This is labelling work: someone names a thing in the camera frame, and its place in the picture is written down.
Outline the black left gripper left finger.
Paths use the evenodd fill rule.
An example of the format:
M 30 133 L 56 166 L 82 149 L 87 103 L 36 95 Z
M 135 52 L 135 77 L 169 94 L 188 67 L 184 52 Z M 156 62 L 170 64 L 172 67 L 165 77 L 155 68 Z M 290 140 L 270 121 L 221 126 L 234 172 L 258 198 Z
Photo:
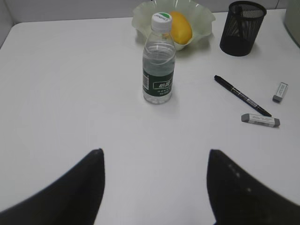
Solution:
M 67 173 L 0 213 L 2 225 L 92 225 L 105 189 L 102 149 L 92 150 Z

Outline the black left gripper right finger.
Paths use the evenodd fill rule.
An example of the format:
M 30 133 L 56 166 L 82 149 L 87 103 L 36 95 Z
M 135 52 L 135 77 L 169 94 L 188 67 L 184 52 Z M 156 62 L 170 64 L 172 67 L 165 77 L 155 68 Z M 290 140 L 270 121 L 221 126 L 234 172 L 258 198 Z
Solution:
M 277 194 L 221 150 L 210 150 L 207 175 L 217 225 L 298 225 L 299 205 Z

